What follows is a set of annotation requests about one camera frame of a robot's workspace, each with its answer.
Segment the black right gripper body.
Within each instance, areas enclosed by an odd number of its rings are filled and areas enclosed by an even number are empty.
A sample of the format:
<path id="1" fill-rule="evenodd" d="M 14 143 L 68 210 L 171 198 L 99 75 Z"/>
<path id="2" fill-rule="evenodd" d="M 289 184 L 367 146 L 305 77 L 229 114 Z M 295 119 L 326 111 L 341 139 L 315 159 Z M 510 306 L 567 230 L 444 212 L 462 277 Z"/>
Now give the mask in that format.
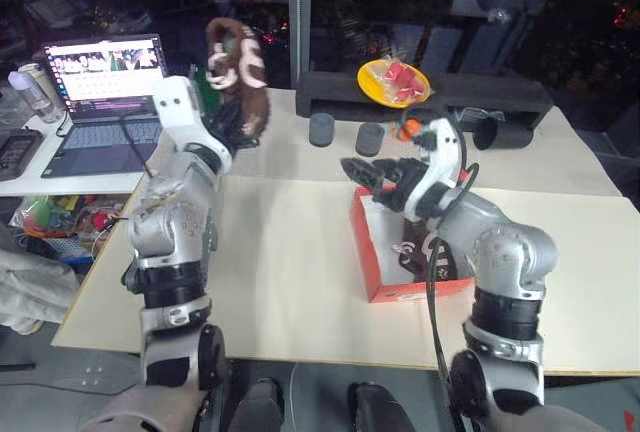
<path id="1" fill-rule="evenodd" d="M 410 194 L 414 191 L 428 169 L 428 166 L 424 162 L 417 159 L 378 159 L 374 161 L 377 161 L 383 167 L 387 180 L 405 188 L 406 204 Z"/>

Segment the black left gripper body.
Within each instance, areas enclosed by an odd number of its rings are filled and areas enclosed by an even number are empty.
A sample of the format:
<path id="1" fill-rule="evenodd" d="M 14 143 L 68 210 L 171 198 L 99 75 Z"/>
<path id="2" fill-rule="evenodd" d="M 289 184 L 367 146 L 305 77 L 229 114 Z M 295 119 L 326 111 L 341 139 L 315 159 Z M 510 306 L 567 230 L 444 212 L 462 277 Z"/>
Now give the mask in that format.
<path id="1" fill-rule="evenodd" d="M 227 149 L 237 150 L 232 145 L 232 138 L 241 135 L 241 128 L 226 128 L 224 124 L 224 104 L 221 104 L 209 119 L 209 132 Z"/>

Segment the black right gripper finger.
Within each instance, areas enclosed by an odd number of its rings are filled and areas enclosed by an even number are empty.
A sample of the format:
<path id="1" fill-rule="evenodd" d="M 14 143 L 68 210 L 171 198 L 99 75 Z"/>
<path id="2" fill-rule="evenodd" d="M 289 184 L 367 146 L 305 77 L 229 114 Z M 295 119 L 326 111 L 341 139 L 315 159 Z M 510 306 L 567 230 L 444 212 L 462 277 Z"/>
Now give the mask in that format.
<path id="1" fill-rule="evenodd" d="M 383 183 L 372 190 L 373 200 L 389 210 L 403 210 L 406 204 L 405 188 L 395 183 Z"/>
<path id="2" fill-rule="evenodd" d="M 385 171 L 377 161 L 342 158 L 340 165 L 351 181 L 369 191 L 380 191 L 387 181 Z"/>

